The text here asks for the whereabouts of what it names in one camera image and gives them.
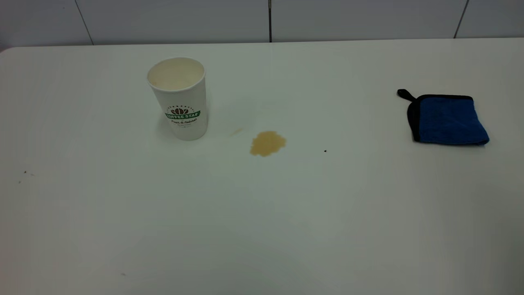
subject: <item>cup logo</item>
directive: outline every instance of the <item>cup logo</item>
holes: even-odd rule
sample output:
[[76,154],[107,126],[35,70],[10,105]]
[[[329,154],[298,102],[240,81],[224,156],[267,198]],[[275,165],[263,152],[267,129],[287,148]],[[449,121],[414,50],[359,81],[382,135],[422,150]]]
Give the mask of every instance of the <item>cup logo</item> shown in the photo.
[[171,112],[175,115],[182,115],[182,114],[187,114],[189,110],[188,109],[182,110],[182,109],[176,108],[174,110],[171,110]]
[[170,106],[166,110],[166,116],[171,119],[173,123],[176,124],[186,124],[196,121],[196,118],[200,116],[200,111],[195,111],[192,107],[188,106]]

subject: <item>black hanging loop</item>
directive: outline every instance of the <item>black hanging loop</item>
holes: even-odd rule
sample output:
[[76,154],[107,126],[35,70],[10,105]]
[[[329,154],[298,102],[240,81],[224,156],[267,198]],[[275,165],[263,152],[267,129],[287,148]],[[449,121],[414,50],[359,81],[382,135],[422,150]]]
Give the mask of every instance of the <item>black hanging loop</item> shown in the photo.
[[415,101],[415,97],[413,95],[411,95],[411,93],[409,93],[408,90],[406,89],[399,89],[397,90],[397,95],[404,98],[404,99],[407,99],[409,101]]

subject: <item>black trim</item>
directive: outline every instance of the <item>black trim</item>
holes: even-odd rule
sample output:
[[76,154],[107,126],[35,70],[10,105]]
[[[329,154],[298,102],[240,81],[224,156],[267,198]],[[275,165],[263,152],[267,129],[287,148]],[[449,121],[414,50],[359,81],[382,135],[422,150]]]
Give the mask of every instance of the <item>black trim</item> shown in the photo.
[[413,140],[420,142],[420,103],[428,97],[442,97],[450,99],[467,99],[473,100],[471,96],[448,95],[448,94],[424,94],[417,98],[409,93],[406,89],[397,90],[397,95],[411,101],[408,107],[408,123],[413,133]]

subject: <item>small stain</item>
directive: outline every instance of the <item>small stain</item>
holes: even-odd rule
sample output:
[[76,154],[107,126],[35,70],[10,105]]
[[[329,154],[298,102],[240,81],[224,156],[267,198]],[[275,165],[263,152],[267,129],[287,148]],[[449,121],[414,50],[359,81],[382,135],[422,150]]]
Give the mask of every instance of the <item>small stain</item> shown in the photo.
[[286,146],[286,139],[278,135],[275,131],[261,132],[257,138],[253,139],[251,144],[251,155],[261,155],[267,157],[272,153],[276,153]]
[[237,130],[235,130],[235,132],[231,133],[230,136],[234,136],[235,134],[238,134],[240,131],[242,131],[242,128],[238,128]]

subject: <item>coffee bean logo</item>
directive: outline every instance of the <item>coffee bean logo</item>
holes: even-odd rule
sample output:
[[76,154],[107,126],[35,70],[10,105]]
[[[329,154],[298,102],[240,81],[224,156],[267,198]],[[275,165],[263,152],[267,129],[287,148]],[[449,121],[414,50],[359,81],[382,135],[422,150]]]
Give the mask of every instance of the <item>coffee bean logo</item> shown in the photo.
[[174,110],[171,110],[171,113],[175,114],[175,115],[182,115],[182,114],[187,114],[189,112],[188,109],[174,109]]

